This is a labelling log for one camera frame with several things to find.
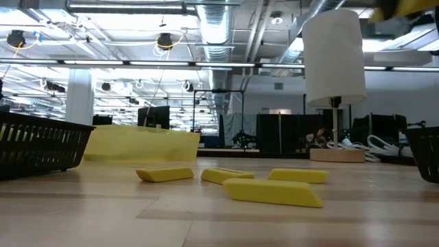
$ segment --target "white column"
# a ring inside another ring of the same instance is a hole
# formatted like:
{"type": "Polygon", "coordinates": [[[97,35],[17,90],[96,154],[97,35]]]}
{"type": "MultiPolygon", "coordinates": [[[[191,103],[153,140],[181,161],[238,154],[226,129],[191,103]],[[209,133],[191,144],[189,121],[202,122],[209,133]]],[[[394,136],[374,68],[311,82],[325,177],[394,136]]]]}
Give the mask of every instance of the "white column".
{"type": "Polygon", "coordinates": [[[91,69],[70,69],[65,121],[93,124],[95,85],[91,69]]]}

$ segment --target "wooden base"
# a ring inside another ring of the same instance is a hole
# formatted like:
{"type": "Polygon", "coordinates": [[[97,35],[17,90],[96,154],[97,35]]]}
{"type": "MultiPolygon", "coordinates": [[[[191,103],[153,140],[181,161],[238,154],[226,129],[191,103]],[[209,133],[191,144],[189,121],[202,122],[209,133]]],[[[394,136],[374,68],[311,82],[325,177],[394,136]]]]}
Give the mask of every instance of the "wooden base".
{"type": "Polygon", "coordinates": [[[311,149],[309,159],[312,161],[364,163],[364,150],[311,149]]]}

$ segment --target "computer monitor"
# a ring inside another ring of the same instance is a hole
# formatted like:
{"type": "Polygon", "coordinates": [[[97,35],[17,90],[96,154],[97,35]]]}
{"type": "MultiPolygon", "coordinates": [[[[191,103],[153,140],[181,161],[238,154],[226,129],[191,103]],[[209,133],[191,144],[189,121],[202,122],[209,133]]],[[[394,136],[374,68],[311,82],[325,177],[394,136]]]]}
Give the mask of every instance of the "computer monitor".
{"type": "Polygon", "coordinates": [[[137,125],[151,128],[160,126],[162,129],[169,129],[169,106],[151,107],[148,112],[148,107],[139,109],[139,116],[137,117],[137,125]]]}

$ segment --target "black plastic basket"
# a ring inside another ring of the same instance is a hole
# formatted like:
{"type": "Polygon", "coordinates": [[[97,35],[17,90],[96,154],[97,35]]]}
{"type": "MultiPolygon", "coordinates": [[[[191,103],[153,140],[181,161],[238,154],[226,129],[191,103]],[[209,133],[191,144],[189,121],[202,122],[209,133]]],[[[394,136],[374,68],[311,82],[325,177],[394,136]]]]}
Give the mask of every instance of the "black plastic basket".
{"type": "Polygon", "coordinates": [[[77,167],[95,129],[5,112],[0,128],[0,179],[77,167]]]}
{"type": "Polygon", "coordinates": [[[403,131],[412,150],[420,175],[439,183],[439,127],[403,131]]]}

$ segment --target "ventilation duct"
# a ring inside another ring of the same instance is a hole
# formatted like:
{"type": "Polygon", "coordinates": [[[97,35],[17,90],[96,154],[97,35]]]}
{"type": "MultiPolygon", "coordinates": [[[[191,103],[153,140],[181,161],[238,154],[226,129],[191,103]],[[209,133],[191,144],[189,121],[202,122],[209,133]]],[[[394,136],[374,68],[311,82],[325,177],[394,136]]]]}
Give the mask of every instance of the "ventilation duct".
{"type": "MultiPolygon", "coordinates": [[[[301,55],[301,51],[294,50],[294,40],[302,32],[302,28],[307,21],[316,15],[326,12],[328,10],[336,10],[343,5],[346,0],[313,0],[309,6],[308,12],[294,19],[291,29],[289,31],[290,39],[292,41],[291,45],[285,51],[285,53],[277,59],[277,63],[281,64],[292,64],[295,63],[297,58],[301,55]]],[[[292,72],[286,69],[273,69],[270,73],[271,76],[291,76],[292,72]]]]}
{"type": "MultiPolygon", "coordinates": [[[[231,8],[222,5],[198,5],[197,11],[200,17],[200,32],[203,43],[207,45],[226,44],[230,36],[231,8]]],[[[228,62],[230,60],[230,49],[219,46],[206,46],[204,55],[209,62],[228,62]]],[[[209,83],[212,90],[231,90],[232,71],[210,70],[209,83]]],[[[217,109],[218,114],[226,114],[228,99],[230,99],[230,93],[213,96],[213,107],[217,109]]]]}

